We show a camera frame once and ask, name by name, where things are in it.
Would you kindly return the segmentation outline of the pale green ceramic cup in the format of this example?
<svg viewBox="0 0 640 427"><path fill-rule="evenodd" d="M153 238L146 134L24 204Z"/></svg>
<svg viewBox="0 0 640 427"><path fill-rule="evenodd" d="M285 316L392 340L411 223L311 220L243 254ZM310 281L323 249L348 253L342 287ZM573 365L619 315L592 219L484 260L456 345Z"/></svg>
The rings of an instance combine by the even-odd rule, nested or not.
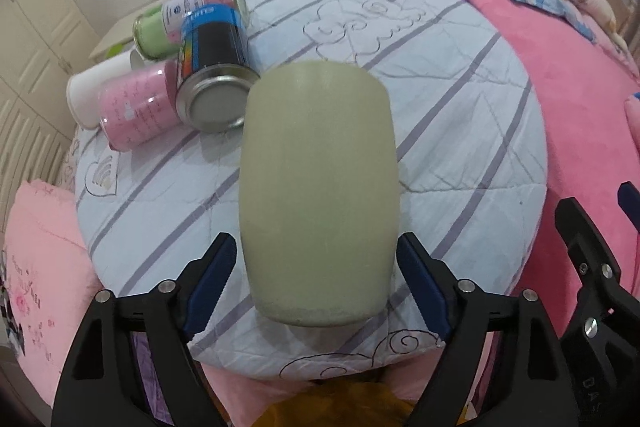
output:
<svg viewBox="0 0 640 427"><path fill-rule="evenodd" d="M380 312L399 234L390 97L354 65L267 72L248 96L239 182L242 251L257 310L304 327Z"/></svg>

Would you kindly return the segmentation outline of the white paper cup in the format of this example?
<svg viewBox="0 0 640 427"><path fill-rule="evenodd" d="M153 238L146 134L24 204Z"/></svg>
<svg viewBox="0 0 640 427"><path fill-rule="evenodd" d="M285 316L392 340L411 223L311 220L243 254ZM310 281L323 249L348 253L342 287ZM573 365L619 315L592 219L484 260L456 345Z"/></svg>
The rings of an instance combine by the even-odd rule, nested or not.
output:
<svg viewBox="0 0 640 427"><path fill-rule="evenodd" d="M99 127L98 95L102 88L112 79L143 66L143 57L136 49L131 49L70 77L66 101L76 124L87 130Z"/></svg>

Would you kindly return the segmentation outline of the pink bed cover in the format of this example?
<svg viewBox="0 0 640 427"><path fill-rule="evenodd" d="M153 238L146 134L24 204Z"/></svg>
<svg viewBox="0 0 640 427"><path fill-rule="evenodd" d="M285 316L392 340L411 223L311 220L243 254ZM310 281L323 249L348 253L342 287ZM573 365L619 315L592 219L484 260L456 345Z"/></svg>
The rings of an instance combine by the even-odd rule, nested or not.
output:
<svg viewBox="0 0 640 427"><path fill-rule="evenodd" d="M557 333L564 332L580 287L555 230L560 199L575 197L597 225L639 292L638 232L617 204L620 184L639 181L639 156L625 114L639 89L619 62L557 17L513 0L470 0L524 64L539 100L548 143L548 191L533 251L518 289L537 291Z"/></svg>

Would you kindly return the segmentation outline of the pink folded blanket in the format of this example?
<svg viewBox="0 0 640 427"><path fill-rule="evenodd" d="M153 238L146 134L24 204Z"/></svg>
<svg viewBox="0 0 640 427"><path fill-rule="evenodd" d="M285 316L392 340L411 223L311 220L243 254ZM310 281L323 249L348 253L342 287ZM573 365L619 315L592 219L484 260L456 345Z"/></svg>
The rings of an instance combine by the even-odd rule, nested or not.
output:
<svg viewBox="0 0 640 427"><path fill-rule="evenodd" d="M2 326L44 403L54 401L70 345L101 288L80 234L74 195L40 180L22 183L3 235Z"/></svg>

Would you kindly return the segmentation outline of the heart pattern white sheet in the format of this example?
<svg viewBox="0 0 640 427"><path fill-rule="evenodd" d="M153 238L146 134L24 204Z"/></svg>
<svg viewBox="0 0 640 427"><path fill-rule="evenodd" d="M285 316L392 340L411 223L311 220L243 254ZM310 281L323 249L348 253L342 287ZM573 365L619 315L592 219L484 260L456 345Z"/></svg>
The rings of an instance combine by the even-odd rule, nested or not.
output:
<svg viewBox="0 0 640 427"><path fill-rule="evenodd" d="M80 156L80 135L81 127L77 126L70 147L66 150L62 164L58 168L55 186L61 187L70 193L75 192L75 179L77 171L77 163Z"/></svg>

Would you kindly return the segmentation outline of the black blue spray can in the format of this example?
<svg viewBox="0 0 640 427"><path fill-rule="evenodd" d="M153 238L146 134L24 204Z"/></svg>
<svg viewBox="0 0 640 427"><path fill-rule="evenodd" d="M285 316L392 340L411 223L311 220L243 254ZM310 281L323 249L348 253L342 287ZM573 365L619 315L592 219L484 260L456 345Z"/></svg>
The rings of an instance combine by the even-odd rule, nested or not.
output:
<svg viewBox="0 0 640 427"><path fill-rule="evenodd" d="M176 95L183 124L206 133L242 126L258 78L238 10L208 4L184 18Z"/></svg>

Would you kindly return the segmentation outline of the white bedside table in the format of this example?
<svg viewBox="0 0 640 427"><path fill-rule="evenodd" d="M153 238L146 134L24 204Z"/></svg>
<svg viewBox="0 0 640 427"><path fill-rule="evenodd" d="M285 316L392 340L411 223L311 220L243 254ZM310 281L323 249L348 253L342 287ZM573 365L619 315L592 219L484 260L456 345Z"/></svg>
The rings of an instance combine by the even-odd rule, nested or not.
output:
<svg viewBox="0 0 640 427"><path fill-rule="evenodd" d="M113 46L127 44L134 40L132 38L132 28L134 27L134 21L140 14L141 11L130 13L114 23L89 54L89 61L93 63L102 62Z"/></svg>

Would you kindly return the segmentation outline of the cream wardrobe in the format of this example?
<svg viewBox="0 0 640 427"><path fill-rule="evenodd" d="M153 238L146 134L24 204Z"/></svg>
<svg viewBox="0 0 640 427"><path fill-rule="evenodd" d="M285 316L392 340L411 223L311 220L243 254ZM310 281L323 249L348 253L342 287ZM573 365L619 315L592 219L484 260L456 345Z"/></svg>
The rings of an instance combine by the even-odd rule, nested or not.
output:
<svg viewBox="0 0 640 427"><path fill-rule="evenodd" d="M22 182L55 182L76 130L67 81L98 43L74 0L1 0L2 225Z"/></svg>

